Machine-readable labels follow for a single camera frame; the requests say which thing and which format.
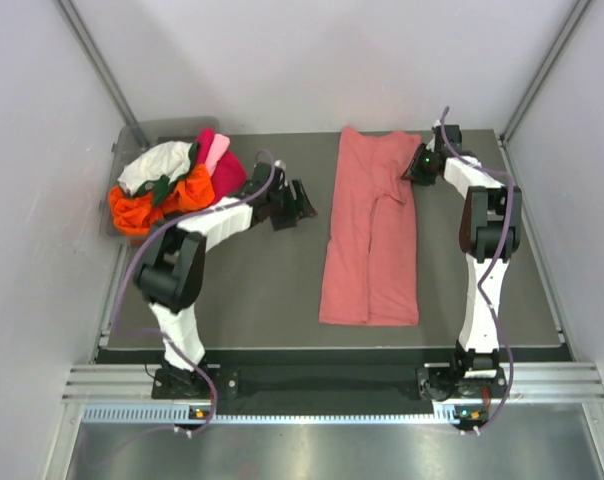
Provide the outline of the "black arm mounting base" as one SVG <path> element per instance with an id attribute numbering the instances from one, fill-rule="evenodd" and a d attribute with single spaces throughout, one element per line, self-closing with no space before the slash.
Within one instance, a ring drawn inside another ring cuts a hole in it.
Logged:
<path id="1" fill-rule="evenodd" d="M 426 391 L 432 369 L 448 369 L 448 349 L 213 349 L 202 363 L 219 415 L 374 416 L 428 414 L 436 401 L 501 397 L 506 378 L 475 390 Z"/>

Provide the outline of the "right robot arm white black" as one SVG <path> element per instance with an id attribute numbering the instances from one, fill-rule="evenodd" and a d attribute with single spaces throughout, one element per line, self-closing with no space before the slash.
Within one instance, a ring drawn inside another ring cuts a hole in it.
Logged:
<path id="1" fill-rule="evenodd" d="M 441 178 L 464 200 L 458 244 L 468 269 L 465 317 L 452 365 L 430 370 L 423 388 L 469 396 L 504 380 L 499 308 L 507 269 L 521 243 L 522 192 L 507 171 L 485 167 L 465 151 L 460 128 L 443 121 L 432 127 L 431 140 L 419 145 L 403 178 L 419 186 Z"/>

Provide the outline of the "salmon pink t shirt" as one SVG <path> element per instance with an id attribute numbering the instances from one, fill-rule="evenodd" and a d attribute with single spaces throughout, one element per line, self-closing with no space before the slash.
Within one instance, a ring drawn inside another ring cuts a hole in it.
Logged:
<path id="1" fill-rule="evenodd" d="M 414 326 L 417 219 L 403 175 L 421 143 L 393 131 L 339 140 L 319 320 L 345 326 Z"/>

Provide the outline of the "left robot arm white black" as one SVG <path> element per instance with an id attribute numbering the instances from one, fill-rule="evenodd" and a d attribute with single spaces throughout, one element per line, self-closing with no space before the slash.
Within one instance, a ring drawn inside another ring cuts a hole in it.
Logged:
<path id="1" fill-rule="evenodd" d="M 195 312 L 206 254 L 266 220 L 279 231 L 316 215 L 303 182 L 287 179 L 282 162 L 259 162 L 238 191 L 153 239 L 134 270 L 133 284 L 154 315 L 165 348 L 153 377 L 154 399 L 196 399 L 211 392 Z"/>

